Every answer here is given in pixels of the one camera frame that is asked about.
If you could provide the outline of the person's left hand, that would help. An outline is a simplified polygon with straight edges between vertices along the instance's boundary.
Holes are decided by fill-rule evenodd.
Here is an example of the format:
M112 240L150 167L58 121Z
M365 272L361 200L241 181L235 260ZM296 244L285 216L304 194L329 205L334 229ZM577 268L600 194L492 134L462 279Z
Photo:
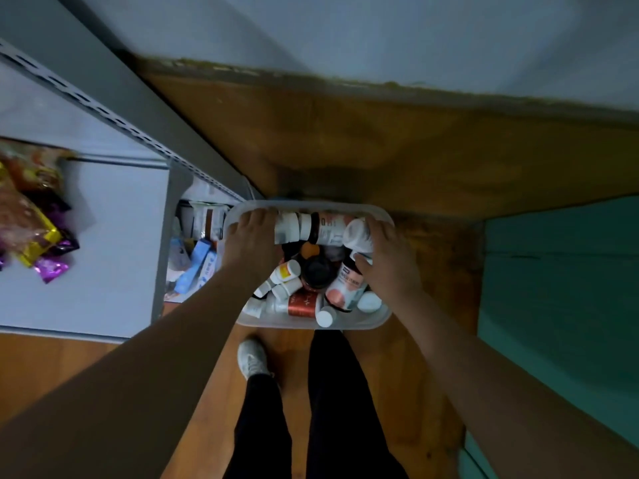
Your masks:
M229 227L224 248L221 268L256 285L266 281L282 254L280 246L275 244L275 234L235 235L235 224Z

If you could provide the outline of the translucent plastic bin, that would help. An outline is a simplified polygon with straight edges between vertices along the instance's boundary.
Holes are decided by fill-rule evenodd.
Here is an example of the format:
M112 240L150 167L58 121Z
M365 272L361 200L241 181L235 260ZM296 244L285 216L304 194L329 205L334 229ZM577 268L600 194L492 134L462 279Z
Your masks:
M227 231L231 224L238 221L239 217L248 211L258 208L277 208L280 211L290 210L327 210L342 211L350 215L363 216L371 215L377 220L388 222L394 225L394 221L389 213L378 206L369 204L354 204L332 201L244 201L235 205L226 217L224 230ZM351 312L337 311L336 318L330 325L326 326L331 330L372 330L384 324L391 315L389 307L382 303L379 309L374 312L366 313L360 309ZM259 317L252 316L246 312L239 314L237 323L243 326L257 328L276 328L290 330L316 330L321 328L317 322L315 315L311 317L301 317L288 314L288 312L279 312L276 310L276 298L266 298L264 311Z

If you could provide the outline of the person's left forearm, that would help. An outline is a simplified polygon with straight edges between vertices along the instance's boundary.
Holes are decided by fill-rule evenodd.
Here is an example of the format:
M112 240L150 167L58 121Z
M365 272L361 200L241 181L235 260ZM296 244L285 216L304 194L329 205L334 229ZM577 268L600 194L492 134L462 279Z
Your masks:
M0 479L159 479L241 309L272 270L232 264L0 428Z

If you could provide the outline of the person's right forearm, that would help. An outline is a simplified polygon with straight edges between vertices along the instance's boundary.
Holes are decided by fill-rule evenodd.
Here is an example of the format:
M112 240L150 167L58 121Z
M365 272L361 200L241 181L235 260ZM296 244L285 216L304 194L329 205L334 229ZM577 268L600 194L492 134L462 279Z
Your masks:
M423 290L379 292L500 479L639 479L639 450L460 327Z

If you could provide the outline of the pile of medicine bottles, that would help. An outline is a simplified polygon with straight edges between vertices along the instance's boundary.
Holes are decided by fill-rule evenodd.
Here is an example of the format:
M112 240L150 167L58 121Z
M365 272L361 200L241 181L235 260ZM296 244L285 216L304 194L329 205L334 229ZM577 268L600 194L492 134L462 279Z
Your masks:
M275 244L283 258L269 278L244 305L242 312L259 317L266 298L276 298L276 310L290 315L315 315L321 328L337 311L371 313L383 301L358 272L353 252L372 254L365 217L342 211L283 210L275 228Z

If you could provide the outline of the white box with brown label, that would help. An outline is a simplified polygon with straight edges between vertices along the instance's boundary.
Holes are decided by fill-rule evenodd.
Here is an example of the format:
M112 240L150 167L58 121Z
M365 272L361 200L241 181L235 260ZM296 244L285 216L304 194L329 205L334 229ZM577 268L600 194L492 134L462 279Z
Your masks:
M194 211L192 236L195 240L221 241L224 222L231 207L222 204L191 202Z

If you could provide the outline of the white plastic packet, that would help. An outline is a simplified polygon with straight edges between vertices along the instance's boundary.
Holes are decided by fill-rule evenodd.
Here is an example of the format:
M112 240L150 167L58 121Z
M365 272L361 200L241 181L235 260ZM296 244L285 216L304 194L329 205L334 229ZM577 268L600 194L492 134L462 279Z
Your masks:
M176 282L191 266L190 256L184 241L179 236L173 236L169 244L167 258L166 282Z

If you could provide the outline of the white shoe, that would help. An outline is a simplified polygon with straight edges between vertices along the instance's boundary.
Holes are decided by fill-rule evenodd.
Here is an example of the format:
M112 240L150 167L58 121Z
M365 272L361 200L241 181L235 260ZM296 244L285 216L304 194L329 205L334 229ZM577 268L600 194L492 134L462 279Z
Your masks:
M254 376L273 376L266 349L258 338L249 337L240 342L236 356L239 370L247 381Z

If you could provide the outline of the person's right leg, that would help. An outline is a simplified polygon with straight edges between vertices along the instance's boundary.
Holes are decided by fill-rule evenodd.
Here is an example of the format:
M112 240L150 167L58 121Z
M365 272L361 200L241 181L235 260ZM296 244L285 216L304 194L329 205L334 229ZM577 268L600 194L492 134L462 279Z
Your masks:
M388 449L367 379L342 332L315 331L308 391L306 479L408 479Z

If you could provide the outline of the grey metal shelf rack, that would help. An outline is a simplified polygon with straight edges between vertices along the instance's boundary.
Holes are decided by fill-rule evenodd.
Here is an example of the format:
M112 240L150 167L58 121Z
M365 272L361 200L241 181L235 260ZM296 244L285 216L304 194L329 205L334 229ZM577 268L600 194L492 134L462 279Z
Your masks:
M0 0L0 137L62 147L80 249L44 284L0 272L0 333L122 343L162 314L172 223L195 176L251 185L59 0Z

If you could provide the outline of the person's left leg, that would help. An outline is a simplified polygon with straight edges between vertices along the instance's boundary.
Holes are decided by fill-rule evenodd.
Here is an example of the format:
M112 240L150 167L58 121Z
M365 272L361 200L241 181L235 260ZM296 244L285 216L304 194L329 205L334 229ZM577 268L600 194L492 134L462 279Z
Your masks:
M223 479L292 479L292 439L281 391L270 374L248 378Z

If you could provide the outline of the purple foil snack packet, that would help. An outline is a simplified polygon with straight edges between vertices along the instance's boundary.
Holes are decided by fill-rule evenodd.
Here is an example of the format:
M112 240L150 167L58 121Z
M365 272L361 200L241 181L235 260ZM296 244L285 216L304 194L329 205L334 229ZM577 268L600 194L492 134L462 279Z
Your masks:
M45 284L64 275L69 268L69 264L59 257L40 257L33 264L33 269Z

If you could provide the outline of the gold snack packet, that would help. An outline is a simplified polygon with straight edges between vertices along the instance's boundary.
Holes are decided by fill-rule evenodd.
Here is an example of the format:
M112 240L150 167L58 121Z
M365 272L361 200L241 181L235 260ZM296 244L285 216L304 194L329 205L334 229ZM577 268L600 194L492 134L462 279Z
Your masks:
M25 243L20 244L15 256L26 267L32 267L46 251L59 243L61 237L60 230L52 227L44 233L29 237Z

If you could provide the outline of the orange snack packet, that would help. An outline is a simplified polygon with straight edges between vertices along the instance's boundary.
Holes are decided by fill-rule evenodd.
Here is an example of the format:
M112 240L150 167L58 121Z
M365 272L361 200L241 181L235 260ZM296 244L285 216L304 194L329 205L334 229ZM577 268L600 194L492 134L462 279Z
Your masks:
M0 163L21 192L51 190L63 194L61 162L77 156L62 147L0 137Z

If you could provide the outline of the clear brown snack packet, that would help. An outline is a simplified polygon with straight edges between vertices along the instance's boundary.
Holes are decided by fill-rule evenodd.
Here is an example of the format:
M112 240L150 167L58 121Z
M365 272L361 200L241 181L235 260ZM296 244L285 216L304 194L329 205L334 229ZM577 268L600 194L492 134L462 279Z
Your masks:
M54 225L21 193L7 185L0 186L0 247L15 254L19 246Z

